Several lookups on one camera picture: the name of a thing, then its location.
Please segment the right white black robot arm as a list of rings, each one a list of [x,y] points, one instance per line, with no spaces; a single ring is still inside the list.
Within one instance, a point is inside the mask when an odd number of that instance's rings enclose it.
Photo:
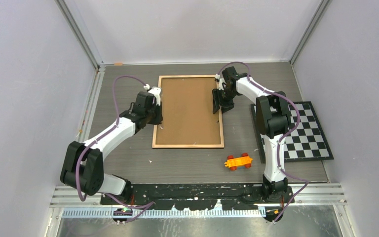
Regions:
[[[265,142],[265,171],[261,194],[267,202],[276,202],[288,189],[284,173],[284,135],[289,131],[291,113],[285,93],[268,90],[247,73],[239,74],[234,67],[215,75],[218,88],[212,90],[213,113],[234,108],[234,98],[245,96],[256,104],[256,127]]]

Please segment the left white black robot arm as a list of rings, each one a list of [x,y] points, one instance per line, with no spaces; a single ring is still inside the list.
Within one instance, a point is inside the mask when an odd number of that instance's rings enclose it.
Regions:
[[[104,160],[114,148],[146,125],[161,122],[161,88],[139,92],[136,101],[120,113],[112,125],[85,142],[73,141],[68,145],[61,182],[76,188],[81,200],[96,193],[108,193],[119,204],[127,204],[132,197],[130,181],[106,174]]]

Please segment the black picture frame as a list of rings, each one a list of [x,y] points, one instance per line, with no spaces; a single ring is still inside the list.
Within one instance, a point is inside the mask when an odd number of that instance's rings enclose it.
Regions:
[[[154,149],[222,149],[222,114],[213,110],[214,75],[160,76],[163,121],[153,129]]]

